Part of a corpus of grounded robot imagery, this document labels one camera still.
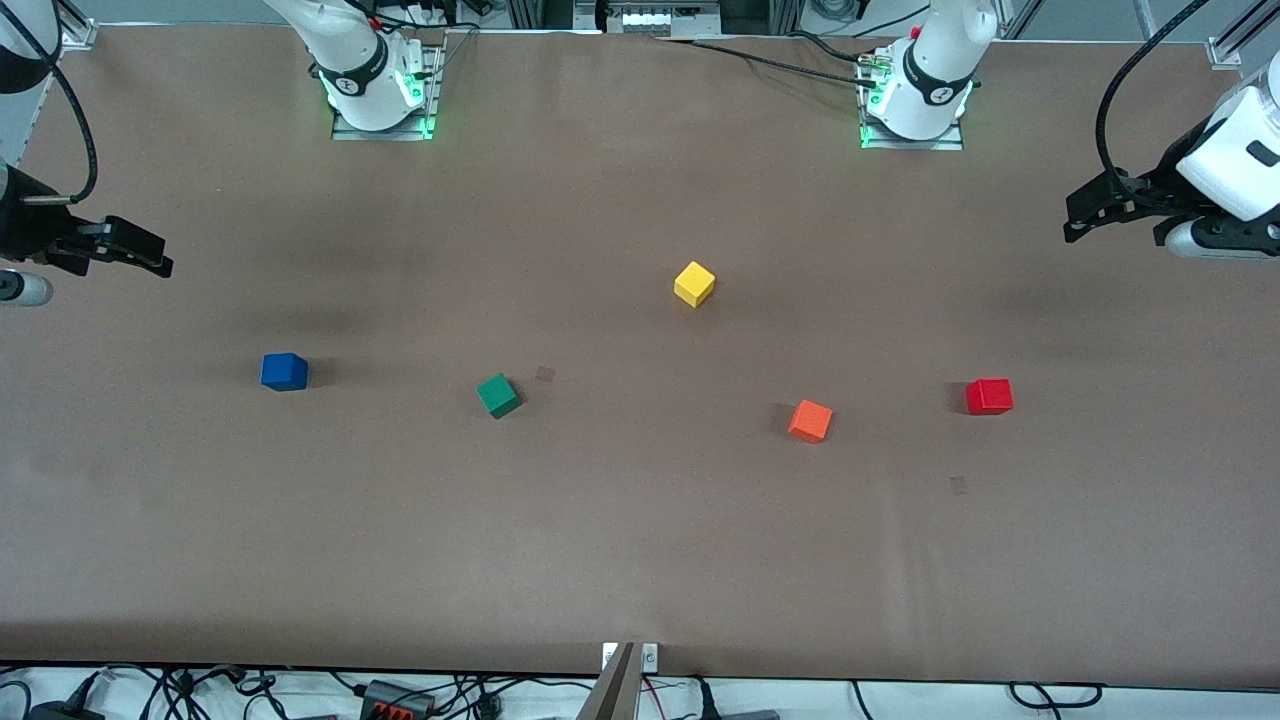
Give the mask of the grey connector box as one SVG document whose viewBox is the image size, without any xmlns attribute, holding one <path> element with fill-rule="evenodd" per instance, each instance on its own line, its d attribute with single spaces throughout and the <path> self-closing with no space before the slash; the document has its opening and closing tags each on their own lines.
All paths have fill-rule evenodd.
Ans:
<svg viewBox="0 0 1280 720">
<path fill-rule="evenodd" d="M 609 33 L 696 40 L 722 33 L 719 0 L 596 0 L 595 18 Z"/>
</svg>

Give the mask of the blue cube block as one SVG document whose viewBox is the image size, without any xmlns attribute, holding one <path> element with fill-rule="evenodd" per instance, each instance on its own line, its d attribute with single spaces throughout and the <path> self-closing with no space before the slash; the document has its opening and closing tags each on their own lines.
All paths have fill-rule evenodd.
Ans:
<svg viewBox="0 0 1280 720">
<path fill-rule="evenodd" d="M 308 388 L 308 363 L 297 354 L 266 354 L 260 365 L 259 382 L 276 392 Z"/>
</svg>

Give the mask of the yellow cube block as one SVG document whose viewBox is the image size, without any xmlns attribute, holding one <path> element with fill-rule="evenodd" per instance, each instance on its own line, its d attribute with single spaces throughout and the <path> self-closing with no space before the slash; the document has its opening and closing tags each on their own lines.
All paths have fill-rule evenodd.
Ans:
<svg viewBox="0 0 1280 720">
<path fill-rule="evenodd" d="M 676 277 L 675 296 L 690 307 L 699 307 L 716 287 L 716 275 L 700 263 L 690 261 Z"/>
</svg>

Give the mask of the green cube block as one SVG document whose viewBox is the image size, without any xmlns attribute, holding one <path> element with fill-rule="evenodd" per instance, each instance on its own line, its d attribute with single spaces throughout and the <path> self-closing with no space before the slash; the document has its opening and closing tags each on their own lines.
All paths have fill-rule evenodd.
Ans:
<svg viewBox="0 0 1280 720">
<path fill-rule="evenodd" d="M 476 387 L 476 395 L 485 413 L 493 419 L 502 419 L 524 404 L 520 392 L 504 373 L 497 373 L 481 382 Z"/>
</svg>

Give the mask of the black box orange connectors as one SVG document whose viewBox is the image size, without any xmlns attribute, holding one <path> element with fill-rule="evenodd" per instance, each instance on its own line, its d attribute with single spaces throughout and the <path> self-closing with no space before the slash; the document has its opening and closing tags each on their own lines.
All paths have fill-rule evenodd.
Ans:
<svg viewBox="0 0 1280 720">
<path fill-rule="evenodd" d="M 435 697 L 426 689 L 374 680 L 357 691 L 362 700 L 358 720 L 430 720 L 435 714 Z"/>
</svg>

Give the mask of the orange cube block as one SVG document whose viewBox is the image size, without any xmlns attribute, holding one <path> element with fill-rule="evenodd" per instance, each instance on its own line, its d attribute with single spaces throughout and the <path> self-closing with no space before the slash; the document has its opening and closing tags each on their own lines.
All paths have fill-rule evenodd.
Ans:
<svg viewBox="0 0 1280 720">
<path fill-rule="evenodd" d="M 787 434 L 808 443 L 820 443 L 829 432 L 835 411 L 809 398 L 803 398 L 788 420 Z"/>
</svg>

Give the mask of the brown wooden slat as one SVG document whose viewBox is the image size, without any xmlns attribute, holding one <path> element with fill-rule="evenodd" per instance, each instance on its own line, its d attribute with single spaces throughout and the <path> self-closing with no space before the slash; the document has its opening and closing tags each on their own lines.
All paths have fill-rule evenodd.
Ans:
<svg viewBox="0 0 1280 720">
<path fill-rule="evenodd" d="M 641 646 L 618 643 L 608 667 L 600 673 L 575 720 L 636 720 L 643 679 Z"/>
</svg>

